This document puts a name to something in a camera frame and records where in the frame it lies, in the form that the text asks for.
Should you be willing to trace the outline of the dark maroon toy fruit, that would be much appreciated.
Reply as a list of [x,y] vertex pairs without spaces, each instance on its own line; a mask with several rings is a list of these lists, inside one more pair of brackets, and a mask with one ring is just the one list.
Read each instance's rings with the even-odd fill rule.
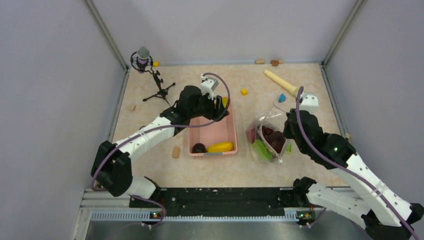
[[283,150],[283,146],[286,143],[286,138],[283,133],[279,130],[273,130],[267,126],[261,128],[265,141],[278,153],[280,154]]

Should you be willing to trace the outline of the yellow toy mango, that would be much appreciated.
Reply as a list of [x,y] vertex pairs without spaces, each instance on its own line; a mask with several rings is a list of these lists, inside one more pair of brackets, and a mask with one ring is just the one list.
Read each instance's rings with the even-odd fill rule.
[[223,107],[225,108],[227,105],[228,105],[228,97],[226,97],[226,96],[224,96],[223,98],[222,98],[222,105],[223,105]]

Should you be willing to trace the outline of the clear zip top bag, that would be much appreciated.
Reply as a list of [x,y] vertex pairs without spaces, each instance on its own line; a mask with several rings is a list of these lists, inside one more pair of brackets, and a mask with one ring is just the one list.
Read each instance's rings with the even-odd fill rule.
[[273,159],[271,161],[265,161],[260,159],[257,154],[255,153],[253,149],[253,144],[249,144],[250,151],[252,154],[252,157],[262,163],[283,163],[283,156],[286,152],[287,147],[290,144],[290,141],[286,138],[286,142],[282,148],[281,153],[277,153],[266,141],[262,133],[262,126],[271,128],[273,130],[277,130],[283,133],[285,128],[285,122],[287,120],[286,111],[283,110],[281,107],[277,106],[276,104],[273,104],[272,107],[267,109],[265,112],[260,113],[257,115],[253,121],[250,123],[249,126],[256,126],[256,140],[263,141],[266,148],[273,154]]

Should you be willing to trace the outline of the pink plastic basket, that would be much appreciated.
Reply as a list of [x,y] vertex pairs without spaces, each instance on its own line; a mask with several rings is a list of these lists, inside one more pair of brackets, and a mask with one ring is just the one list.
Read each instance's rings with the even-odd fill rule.
[[[192,158],[214,158],[214,157],[230,157],[238,152],[237,128],[234,118],[233,106],[230,103],[228,108],[229,114],[221,121],[215,122],[208,126],[189,128],[188,129],[188,155]],[[201,143],[205,147],[224,142],[233,143],[233,149],[222,152],[206,152],[195,153],[193,147],[195,144]]]

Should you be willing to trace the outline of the green toy starfruit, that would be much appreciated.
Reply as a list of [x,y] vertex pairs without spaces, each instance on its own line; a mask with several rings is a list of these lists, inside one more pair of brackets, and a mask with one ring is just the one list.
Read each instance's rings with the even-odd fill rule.
[[273,159],[273,154],[267,149],[262,140],[256,139],[252,147],[256,155],[264,161],[270,162]]

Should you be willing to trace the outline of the dark purple toy fruit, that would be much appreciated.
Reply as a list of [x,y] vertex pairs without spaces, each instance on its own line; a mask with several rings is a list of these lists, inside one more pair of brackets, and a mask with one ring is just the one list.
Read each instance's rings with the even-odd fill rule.
[[192,147],[191,152],[193,154],[203,154],[203,153],[206,153],[207,152],[207,148],[206,148],[206,146],[203,143],[200,143],[199,142],[199,143],[196,143]]

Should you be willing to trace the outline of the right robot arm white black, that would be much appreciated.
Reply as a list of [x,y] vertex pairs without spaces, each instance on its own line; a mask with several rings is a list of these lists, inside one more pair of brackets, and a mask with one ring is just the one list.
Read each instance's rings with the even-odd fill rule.
[[349,219],[373,240],[418,239],[412,224],[424,207],[395,194],[364,163],[356,149],[339,134],[323,132],[315,115],[306,110],[286,113],[283,136],[300,152],[345,181],[358,194],[349,197],[309,178],[293,183],[293,200],[302,207],[321,206]]

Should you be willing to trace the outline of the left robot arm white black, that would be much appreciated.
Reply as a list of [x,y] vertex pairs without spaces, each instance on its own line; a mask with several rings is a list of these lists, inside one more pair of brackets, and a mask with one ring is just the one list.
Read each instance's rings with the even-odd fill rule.
[[194,85],[185,86],[175,103],[150,124],[115,143],[106,140],[100,144],[90,173],[91,189],[95,191],[95,185],[100,184],[114,197],[139,196],[147,206],[156,206],[161,198],[157,185],[147,177],[133,175],[135,162],[154,146],[191,128],[192,119],[204,117],[209,120],[208,126],[228,114],[222,96],[203,93]]

